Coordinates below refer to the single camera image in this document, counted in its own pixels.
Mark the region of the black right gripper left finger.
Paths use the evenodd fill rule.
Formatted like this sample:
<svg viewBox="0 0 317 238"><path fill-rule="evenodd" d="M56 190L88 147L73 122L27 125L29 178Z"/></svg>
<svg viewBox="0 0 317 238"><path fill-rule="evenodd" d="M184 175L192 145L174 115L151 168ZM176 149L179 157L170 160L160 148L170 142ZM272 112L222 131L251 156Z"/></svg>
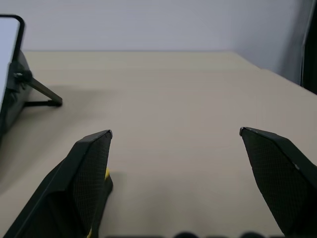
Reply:
<svg viewBox="0 0 317 238"><path fill-rule="evenodd" d="M42 180L3 238L99 238L111 130L87 135Z"/></svg>

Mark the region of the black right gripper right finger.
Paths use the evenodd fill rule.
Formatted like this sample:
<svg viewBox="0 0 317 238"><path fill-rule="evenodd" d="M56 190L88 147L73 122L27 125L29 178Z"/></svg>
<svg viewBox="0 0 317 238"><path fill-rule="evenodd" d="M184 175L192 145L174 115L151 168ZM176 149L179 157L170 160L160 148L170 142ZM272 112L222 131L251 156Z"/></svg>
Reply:
<svg viewBox="0 0 317 238"><path fill-rule="evenodd" d="M285 236L317 238L317 166L289 139L240 128L257 187Z"/></svg>

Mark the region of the dark curtain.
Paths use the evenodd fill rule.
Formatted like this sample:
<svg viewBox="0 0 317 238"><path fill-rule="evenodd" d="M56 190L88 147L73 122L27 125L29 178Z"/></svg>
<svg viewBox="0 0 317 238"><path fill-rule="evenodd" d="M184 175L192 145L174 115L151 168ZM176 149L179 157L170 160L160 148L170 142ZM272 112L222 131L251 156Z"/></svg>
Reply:
<svg viewBox="0 0 317 238"><path fill-rule="evenodd" d="M313 0L304 38L301 86L317 95L317 0Z"/></svg>

